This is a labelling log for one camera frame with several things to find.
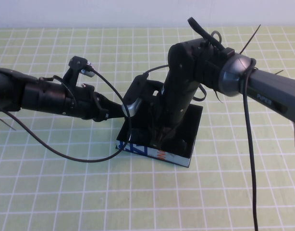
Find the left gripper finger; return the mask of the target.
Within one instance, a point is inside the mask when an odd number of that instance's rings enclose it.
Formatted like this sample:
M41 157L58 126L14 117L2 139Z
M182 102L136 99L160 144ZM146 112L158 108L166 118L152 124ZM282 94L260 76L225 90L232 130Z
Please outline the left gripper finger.
M101 106L102 108L109 110L109 111L122 111L122 105L115 103L111 100L109 100L104 95L101 96Z
M108 119L112 119L112 118L125 118L125 114L122 108L110 109Z

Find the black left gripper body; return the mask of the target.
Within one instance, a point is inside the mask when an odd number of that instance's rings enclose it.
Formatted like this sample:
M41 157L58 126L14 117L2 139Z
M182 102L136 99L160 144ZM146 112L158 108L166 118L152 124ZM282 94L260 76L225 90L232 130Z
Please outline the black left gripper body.
M75 88L74 117L101 122L109 118L109 100L92 85Z

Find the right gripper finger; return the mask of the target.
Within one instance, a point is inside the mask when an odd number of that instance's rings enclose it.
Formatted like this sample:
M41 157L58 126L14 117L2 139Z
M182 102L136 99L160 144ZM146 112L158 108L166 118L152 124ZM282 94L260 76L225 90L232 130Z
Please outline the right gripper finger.
M161 128L161 144L163 144L165 141L171 139L172 137L174 137L175 133L176 133L176 129L177 126L173 126L173 127L165 127L163 126Z
M163 139L163 132L159 130L153 130L151 140L150 140L150 146L160 148L162 139Z

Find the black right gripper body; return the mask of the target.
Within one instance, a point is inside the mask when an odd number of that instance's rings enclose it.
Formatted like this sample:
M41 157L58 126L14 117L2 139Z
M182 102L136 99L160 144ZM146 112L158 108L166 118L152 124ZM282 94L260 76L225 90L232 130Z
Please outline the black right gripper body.
M149 81L148 86L158 91L156 96L151 96L149 102L148 112L151 118L148 128L173 128L179 125L195 94L195 83Z

